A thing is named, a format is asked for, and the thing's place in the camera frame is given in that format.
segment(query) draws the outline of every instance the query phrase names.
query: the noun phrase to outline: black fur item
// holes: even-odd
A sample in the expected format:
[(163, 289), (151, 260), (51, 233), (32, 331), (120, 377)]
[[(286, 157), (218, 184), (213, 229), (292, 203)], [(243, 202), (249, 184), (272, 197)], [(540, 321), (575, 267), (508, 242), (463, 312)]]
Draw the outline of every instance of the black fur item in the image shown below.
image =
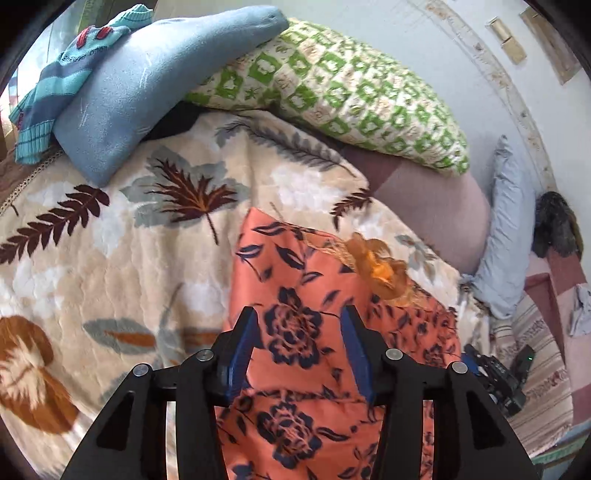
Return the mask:
[(553, 247), (561, 257), (583, 255), (583, 240), (574, 212), (557, 192), (546, 192), (536, 201), (532, 250), (544, 258)]

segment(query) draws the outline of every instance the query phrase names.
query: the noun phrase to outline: orange floral fabric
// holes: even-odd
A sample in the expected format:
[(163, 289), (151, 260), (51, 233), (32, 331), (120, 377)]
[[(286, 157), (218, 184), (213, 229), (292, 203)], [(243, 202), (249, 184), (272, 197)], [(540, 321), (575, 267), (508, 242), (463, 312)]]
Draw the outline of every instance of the orange floral fabric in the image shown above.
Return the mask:
[[(355, 237), (351, 248), (256, 209), (245, 218), (226, 328), (250, 305), (261, 337), (240, 397), (217, 412), (230, 480), (369, 479), (384, 409), (370, 408), (357, 391), (340, 334), (344, 305), (419, 362), (445, 367), (458, 359), (454, 313), (389, 262), (387, 247)], [(402, 306), (375, 293), (375, 277), (381, 291), (393, 285), (386, 290), (401, 294)], [(433, 439), (425, 402), (422, 479), (431, 477)]]

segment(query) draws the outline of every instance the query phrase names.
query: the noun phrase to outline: white wall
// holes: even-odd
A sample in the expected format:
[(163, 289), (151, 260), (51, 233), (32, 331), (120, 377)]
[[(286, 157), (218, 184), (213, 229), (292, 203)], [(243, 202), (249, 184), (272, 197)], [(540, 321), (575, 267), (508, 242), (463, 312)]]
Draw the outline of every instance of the white wall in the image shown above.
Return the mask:
[[(583, 269), (591, 278), (591, 82), (583, 71), (561, 86), (537, 40), (519, 14), (522, 0), (444, 0), (480, 37), (501, 62), (525, 100), (541, 132), (558, 189), (579, 219), (590, 252)], [(159, 0), (157, 18), (208, 15), (245, 5), (269, 3), (286, 16), (328, 25), (395, 56), (430, 82), (448, 103), (470, 142), (473, 175), (483, 185), (490, 157), (505, 133), (518, 154), (531, 158), (498, 92), (484, 79), (475, 61), (457, 39), (445, 35), (407, 0)], [(501, 17), (525, 48), (528, 58), (514, 66), (500, 42), (486, 27)]]
[[(445, 0), (482, 38), (524, 98), (544, 140), (559, 192), (579, 220), (589, 250), (583, 270), (591, 280), (591, 82), (579, 71), (561, 85), (537, 40), (519, 17), (522, 0)], [(500, 17), (527, 59), (513, 65), (486, 23)]]

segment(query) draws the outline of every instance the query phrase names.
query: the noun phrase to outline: light switch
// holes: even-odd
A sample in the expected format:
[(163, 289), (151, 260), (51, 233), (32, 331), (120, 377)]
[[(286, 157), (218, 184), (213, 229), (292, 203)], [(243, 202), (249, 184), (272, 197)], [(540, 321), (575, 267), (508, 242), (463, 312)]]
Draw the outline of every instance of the light switch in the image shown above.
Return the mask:
[(489, 22), (489, 26), (495, 35), (499, 37), (501, 48), (515, 65), (520, 64), (527, 58), (521, 44), (515, 39), (509, 28), (507, 28), (500, 18), (493, 18)]

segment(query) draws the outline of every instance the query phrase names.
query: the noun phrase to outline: pillow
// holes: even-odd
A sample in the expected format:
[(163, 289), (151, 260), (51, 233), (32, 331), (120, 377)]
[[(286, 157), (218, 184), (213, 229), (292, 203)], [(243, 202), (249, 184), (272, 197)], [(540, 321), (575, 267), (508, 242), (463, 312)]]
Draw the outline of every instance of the pillow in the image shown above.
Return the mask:
[(448, 179), (397, 157), (351, 145), (340, 154), (365, 175), (372, 196), (442, 260), (460, 273), (476, 272), (489, 234), (491, 206), (470, 172)]
[(288, 27), (276, 7), (161, 20), (120, 40), (57, 118), (78, 170), (104, 186), (196, 83)]
[(290, 27), (195, 88), (225, 110), (269, 108), (369, 150), (447, 174), (468, 169), (466, 137), (433, 89), (391, 57), (327, 27)]
[(502, 136), (495, 150), (491, 233), (474, 279), (474, 296), (499, 319), (517, 308), (534, 237), (535, 191), (523, 162)]

